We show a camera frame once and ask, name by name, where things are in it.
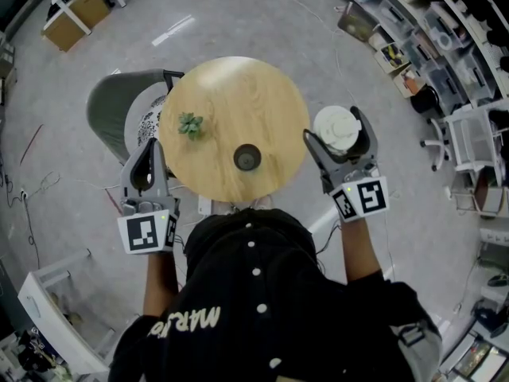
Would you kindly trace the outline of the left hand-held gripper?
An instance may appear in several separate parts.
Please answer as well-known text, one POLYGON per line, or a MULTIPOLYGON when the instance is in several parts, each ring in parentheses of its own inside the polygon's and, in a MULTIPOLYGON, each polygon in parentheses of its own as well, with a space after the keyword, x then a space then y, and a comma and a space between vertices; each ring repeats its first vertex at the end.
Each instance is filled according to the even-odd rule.
POLYGON ((172 252, 180 200, 169 195, 168 171, 159 141, 150 138, 124 164, 120 176, 124 250, 130 255, 172 252), (149 197, 141 197, 143 192, 149 197))

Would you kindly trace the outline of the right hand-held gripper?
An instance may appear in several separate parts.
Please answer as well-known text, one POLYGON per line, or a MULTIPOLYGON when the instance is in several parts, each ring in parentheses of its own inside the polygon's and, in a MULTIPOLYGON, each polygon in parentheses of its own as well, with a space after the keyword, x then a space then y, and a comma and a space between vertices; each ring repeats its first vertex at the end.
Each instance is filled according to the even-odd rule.
POLYGON ((375 132, 358 107, 352 106, 350 112, 361 123, 356 142, 348 150, 350 159, 361 158, 357 163, 345 162, 317 134, 303 130, 304 143, 322 173, 324 192, 334 201, 344 223, 386 212, 390 207, 387 179, 372 160, 378 154, 375 132))

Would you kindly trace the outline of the white lidded cup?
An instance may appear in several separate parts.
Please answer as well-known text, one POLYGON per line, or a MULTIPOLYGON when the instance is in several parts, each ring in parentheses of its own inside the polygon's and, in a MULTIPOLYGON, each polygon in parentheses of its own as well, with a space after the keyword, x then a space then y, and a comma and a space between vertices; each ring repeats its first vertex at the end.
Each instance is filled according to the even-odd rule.
POLYGON ((313 121, 313 132, 337 155, 346 154, 355 145, 361 130, 361 122, 338 105, 322 108, 313 121))

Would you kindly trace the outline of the white paper cup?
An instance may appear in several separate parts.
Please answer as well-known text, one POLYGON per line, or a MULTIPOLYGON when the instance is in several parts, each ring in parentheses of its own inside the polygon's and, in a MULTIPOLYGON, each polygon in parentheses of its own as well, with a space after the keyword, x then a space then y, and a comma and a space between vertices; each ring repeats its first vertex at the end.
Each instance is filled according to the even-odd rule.
POLYGON ((235 150, 233 160, 239 170, 252 171, 260 166, 262 155, 257 146, 246 143, 235 150))

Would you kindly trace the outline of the person's left forearm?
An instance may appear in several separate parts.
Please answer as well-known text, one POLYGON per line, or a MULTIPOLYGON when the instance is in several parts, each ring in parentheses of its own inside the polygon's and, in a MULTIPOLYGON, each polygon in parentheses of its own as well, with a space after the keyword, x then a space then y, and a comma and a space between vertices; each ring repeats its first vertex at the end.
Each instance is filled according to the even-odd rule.
POLYGON ((160 317, 177 294, 178 282, 173 253, 149 254, 143 314, 160 317))

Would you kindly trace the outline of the person's right forearm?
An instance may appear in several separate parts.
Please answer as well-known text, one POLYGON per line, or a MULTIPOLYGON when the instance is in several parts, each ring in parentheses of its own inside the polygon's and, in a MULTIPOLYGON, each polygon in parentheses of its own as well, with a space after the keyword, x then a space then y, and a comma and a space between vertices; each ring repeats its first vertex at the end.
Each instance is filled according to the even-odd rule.
POLYGON ((348 283, 382 274, 364 218, 341 222, 341 242, 348 283))

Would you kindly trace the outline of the grey shoulder pack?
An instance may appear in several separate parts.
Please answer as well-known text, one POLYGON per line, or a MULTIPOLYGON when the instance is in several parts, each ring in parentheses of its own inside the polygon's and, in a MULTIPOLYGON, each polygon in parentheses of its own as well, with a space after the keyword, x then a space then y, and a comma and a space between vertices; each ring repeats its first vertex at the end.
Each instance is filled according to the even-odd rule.
POLYGON ((398 348, 410 367, 415 382, 431 382, 442 358, 441 335, 433 322, 421 320, 392 325, 398 348))

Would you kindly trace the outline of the black white patterned cushion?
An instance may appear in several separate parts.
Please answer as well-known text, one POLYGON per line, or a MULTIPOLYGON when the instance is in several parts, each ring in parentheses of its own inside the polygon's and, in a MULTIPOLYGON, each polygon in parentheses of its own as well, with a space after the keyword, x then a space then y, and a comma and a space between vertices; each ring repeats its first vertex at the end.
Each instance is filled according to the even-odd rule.
POLYGON ((122 133, 128 155, 150 138, 159 139, 160 118, 165 99, 166 95, 161 95, 153 100, 142 113, 138 114, 136 123, 129 122, 129 112, 126 113, 122 124, 122 133))

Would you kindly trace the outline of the small potted green plant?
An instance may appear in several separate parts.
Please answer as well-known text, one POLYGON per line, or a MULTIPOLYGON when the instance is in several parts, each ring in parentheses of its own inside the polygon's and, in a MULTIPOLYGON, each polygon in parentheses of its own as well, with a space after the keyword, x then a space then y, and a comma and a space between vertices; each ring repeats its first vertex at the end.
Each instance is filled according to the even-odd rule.
POLYGON ((189 139, 195 140, 201 136, 201 125, 204 121, 202 116, 193 113, 181 113, 178 118, 178 133, 186 135, 189 139))

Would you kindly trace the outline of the grey shell chair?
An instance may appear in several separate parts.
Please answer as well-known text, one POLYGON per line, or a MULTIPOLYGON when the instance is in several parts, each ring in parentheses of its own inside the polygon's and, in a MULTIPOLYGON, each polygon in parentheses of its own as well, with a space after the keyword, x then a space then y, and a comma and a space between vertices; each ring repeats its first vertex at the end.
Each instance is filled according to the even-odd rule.
POLYGON ((184 75, 162 68, 120 72, 105 76, 94 86, 87 100, 88 125, 121 164, 130 157, 125 124, 133 102, 155 84, 164 83, 171 90, 173 80, 184 75))

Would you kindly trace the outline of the black round bin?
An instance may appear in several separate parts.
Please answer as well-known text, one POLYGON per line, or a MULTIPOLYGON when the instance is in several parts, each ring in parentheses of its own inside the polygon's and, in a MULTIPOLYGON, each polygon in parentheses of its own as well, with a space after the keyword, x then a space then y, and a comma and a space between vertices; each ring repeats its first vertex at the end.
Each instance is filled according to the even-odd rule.
POLYGON ((415 95, 410 97, 410 104, 418 114, 425 114, 431 111, 441 112, 439 97, 433 87, 425 85, 415 95))

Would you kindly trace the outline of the cardboard box with yellow items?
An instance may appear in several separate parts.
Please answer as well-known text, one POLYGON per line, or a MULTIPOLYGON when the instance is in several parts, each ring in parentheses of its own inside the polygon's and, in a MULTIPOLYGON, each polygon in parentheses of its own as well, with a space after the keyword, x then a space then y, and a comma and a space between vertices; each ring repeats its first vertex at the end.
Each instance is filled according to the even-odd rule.
POLYGON ((405 53, 394 42, 377 50, 374 58, 386 74, 398 71, 410 63, 405 53))

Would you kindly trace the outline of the white mesh office chair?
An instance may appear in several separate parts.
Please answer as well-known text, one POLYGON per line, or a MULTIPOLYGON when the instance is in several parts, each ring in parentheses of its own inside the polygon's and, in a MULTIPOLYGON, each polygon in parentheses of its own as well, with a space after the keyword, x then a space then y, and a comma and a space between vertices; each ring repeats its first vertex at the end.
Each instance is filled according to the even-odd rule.
POLYGON ((420 141, 422 148, 435 147, 437 157, 432 170, 437 171, 446 161, 455 162, 455 171, 479 172, 492 168, 496 180, 504 179, 503 158, 500 154, 502 134, 509 127, 499 129, 490 119, 490 113, 501 111, 509 116, 509 99, 485 104, 481 107, 460 109, 441 119, 427 119, 436 134, 435 139, 420 141))

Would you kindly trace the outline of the white metal rack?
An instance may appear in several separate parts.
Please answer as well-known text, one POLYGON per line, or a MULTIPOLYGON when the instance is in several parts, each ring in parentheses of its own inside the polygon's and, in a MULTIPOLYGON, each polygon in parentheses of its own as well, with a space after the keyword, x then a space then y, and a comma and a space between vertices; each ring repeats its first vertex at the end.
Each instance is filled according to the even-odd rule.
POLYGON ((71 277, 68 266, 90 256, 90 250, 85 248, 29 272, 17 296, 32 323, 76 375, 108 372, 109 364, 100 355, 100 349, 92 348, 71 325, 52 300, 48 288, 71 277))

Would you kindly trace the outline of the person's black buttoned shirt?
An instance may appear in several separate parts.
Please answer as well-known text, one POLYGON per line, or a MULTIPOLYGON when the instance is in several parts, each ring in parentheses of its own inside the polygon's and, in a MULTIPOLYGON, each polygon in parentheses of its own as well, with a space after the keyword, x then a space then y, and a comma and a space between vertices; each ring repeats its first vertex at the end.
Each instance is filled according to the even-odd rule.
POLYGON ((415 382, 391 326, 433 322, 407 284, 337 283, 279 209, 200 222, 187 279, 160 317, 123 334, 108 382, 415 382))

